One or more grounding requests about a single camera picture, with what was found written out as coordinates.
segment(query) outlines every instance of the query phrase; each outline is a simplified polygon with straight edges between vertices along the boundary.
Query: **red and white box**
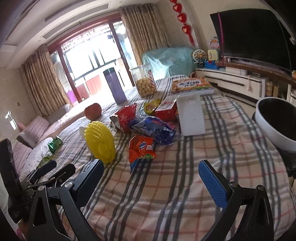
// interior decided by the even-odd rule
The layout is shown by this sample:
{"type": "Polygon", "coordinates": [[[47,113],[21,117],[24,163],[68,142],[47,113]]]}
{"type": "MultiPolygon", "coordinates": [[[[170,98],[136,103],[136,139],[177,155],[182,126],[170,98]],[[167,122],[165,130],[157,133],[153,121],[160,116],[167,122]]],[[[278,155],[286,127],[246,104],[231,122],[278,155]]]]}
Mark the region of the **red and white box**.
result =
{"type": "Polygon", "coordinates": [[[172,121],[176,119],[177,103],[175,96],[166,97],[155,110],[154,115],[162,121],[172,121]]]}

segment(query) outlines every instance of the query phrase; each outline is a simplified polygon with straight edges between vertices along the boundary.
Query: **clear plastic container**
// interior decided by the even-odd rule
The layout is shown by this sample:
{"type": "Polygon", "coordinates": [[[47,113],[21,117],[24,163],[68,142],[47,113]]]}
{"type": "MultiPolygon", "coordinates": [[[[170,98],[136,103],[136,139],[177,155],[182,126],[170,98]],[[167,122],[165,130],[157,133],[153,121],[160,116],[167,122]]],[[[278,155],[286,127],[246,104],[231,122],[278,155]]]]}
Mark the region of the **clear plastic container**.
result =
{"type": "Polygon", "coordinates": [[[144,64],[130,69],[131,75],[141,97],[152,95],[156,92],[156,85],[150,64],[144,64]]]}

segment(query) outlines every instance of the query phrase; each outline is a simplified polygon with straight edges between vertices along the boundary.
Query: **yellow ridged container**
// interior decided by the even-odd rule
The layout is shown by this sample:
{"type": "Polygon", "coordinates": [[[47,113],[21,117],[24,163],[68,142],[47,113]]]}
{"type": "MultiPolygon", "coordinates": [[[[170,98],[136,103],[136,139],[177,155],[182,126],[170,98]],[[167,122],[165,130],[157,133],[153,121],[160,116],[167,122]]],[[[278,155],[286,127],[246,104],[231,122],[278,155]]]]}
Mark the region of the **yellow ridged container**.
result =
{"type": "Polygon", "coordinates": [[[100,159],[105,165],[114,160],[116,154],[114,137],[102,122],[89,123],[84,131],[84,137],[96,159],[100,159]]]}

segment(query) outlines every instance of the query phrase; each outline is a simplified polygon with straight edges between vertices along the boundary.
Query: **wooden shelf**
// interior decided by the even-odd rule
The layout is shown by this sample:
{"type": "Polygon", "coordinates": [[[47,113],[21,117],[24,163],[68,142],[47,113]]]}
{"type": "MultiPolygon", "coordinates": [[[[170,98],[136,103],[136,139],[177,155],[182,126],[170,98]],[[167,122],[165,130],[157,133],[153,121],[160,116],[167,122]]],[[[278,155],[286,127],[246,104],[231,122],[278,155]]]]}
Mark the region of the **wooden shelf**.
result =
{"type": "Polygon", "coordinates": [[[263,67],[252,66],[248,64],[241,64],[241,63],[224,62],[224,65],[223,65],[223,62],[221,60],[216,61],[216,65],[220,67],[232,67],[237,69],[245,69],[247,71],[259,73],[267,77],[270,77],[272,80],[280,80],[285,83],[288,83],[292,85],[293,88],[296,88],[296,81],[294,81],[291,76],[288,76],[287,74],[283,74],[278,71],[265,69],[263,67]]]}

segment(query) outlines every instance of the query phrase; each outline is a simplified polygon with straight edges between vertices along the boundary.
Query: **metal bolt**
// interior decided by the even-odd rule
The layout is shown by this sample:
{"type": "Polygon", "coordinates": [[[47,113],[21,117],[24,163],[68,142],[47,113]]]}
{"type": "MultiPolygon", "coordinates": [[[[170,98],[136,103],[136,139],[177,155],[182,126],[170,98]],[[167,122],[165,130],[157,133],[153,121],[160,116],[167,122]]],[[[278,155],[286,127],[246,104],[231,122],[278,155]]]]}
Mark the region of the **metal bolt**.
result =
{"type": "Polygon", "coordinates": [[[231,182],[230,185],[234,188],[237,188],[239,186],[238,183],[236,182],[231,182]]]}
{"type": "Polygon", "coordinates": [[[259,186],[258,186],[258,189],[259,189],[260,191],[264,191],[264,187],[263,187],[262,185],[259,185],[259,186]]]}
{"type": "Polygon", "coordinates": [[[72,182],[67,182],[67,183],[65,183],[65,187],[70,188],[70,187],[72,187],[72,184],[73,184],[72,182]]]}
{"type": "Polygon", "coordinates": [[[39,186],[39,187],[38,187],[38,190],[39,190],[39,191],[42,191],[44,188],[45,188],[45,186],[39,186]]]}

